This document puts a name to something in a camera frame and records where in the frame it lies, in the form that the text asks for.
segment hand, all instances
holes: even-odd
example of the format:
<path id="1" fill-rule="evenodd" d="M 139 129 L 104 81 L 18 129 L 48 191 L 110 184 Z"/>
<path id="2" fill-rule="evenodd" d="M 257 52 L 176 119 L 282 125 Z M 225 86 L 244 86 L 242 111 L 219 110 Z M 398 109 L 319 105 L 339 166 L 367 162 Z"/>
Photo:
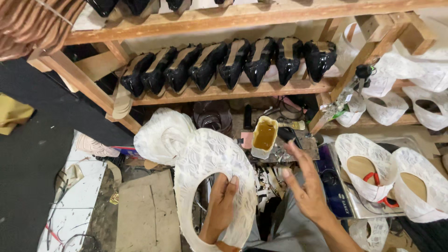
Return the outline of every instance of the hand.
<path id="1" fill-rule="evenodd" d="M 202 241 L 215 244 L 221 232 L 232 222 L 233 197 L 238 191 L 238 182 L 238 177 L 233 176 L 229 183 L 226 175 L 222 173 L 215 179 L 210 192 L 207 216 L 199 233 Z"/>
<path id="2" fill-rule="evenodd" d="M 293 141 L 285 143 L 284 148 L 299 163 L 305 179 L 305 183 L 300 187 L 289 168 L 282 170 L 283 178 L 294 194 L 297 207 L 303 215 L 318 226 L 335 221 L 336 217 L 327 206 L 320 186 L 320 177 L 314 168 L 310 155 L 299 149 Z"/>

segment glue container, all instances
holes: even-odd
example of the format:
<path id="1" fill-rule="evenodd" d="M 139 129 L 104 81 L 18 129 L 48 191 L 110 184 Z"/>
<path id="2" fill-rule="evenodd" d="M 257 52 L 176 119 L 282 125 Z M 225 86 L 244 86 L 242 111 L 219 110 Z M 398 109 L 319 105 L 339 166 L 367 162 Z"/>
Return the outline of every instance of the glue container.
<path id="1" fill-rule="evenodd" d="M 266 116 L 258 119 L 257 126 L 252 139 L 251 154 L 260 159 L 267 159 L 271 153 L 272 147 L 277 137 L 279 124 L 276 120 Z"/>

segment person's left hand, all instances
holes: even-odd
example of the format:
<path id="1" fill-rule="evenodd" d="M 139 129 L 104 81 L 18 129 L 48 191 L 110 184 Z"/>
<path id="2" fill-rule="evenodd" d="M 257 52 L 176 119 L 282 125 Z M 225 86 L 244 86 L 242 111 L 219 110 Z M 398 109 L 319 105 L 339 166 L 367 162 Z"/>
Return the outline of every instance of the person's left hand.
<path id="1" fill-rule="evenodd" d="M 199 233 L 202 241 L 215 244 L 221 232 L 232 222 L 233 197 L 238 191 L 238 182 L 238 177 L 233 176 L 229 183 L 226 175 L 222 173 L 215 179 L 210 192 L 207 216 Z"/>

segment person's right hand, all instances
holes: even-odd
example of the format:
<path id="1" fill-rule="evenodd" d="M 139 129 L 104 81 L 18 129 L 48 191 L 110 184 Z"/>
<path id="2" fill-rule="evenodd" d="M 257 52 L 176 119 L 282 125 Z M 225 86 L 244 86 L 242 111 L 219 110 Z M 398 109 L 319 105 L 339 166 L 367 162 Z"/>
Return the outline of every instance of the person's right hand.
<path id="1" fill-rule="evenodd" d="M 303 215 L 317 225 L 335 221 L 336 217 L 327 206 L 320 186 L 320 177 L 314 168 L 310 155 L 299 149 L 292 140 L 285 143 L 284 148 L 299 163 L 305 179 L 305 183 L 301 187 L 291 169 L 282 169 L 283 178 L 294 194 L 297 207 Z"/>

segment wooden shelf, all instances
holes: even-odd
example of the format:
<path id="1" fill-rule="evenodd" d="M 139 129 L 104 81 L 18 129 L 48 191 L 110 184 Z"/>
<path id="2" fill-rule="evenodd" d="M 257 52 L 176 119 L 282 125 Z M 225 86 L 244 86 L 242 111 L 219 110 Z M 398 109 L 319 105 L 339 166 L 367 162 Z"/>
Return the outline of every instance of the wooden shelf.
<path id="1" fill-rule="evenodd" d="M 263 82 L 258 88 L 252 84 L 237 84 L 233 90 L 229 90 L 222 79 L 217 79 L 205 92 L 200 92 L 198 88 L 190 85 L 186 90 L 178 95 L 172 89 L 167 90 L 162 97 L 153 94 L 146 94 L 141 98 L 136 98 L 133 106 L 154 105 L 167 103 L 180 103 L 203 100 L 223 100 L 238 99 L 261 96 L 281 96 L 296 94 L 314 94 L 333 90 L 339 78 L 324 78 L 316 85 L 309 80 L 291 80 L 286 86 L 277 82 Z"/>
<path id="2" fill-rule="evenodd" d="M 276 0 L 273 4 L 240 4 L 231 5 L 227 8 L 189 10 L 181 16 L 175 13 L 153 14 L 141 24 L 124 20 L 113 28 L 73 32 L 65 40 L 64 45 L 356 15 L 387 14 L 440 6 L 448 6 L 448 1 L 307 0 L 301 3 L 301 1 L 295 0 Z"/>
<path id="3" fill-rule="evenodd" d="M 404 114 L 398 121 L 393 123 L 391 126 L 398 126 L 398 125 L 412 125 L 412 124 L 420 124 L 420 122 L 417 120 L 417 117 L 415 114 Z M 377 121 L 375 121 L 368 112 L 365 112 L 362 114 L 361 118 L 358 122 L 350 126 L 352 127 L 375 127 L 375 126 L 381 126 Z M 327 122 L 323 127 L 322 130 L 332 130 L 336 128 L 343 128 L 341 124 L 339 124 L 336 120 L 331 120 Z"/>

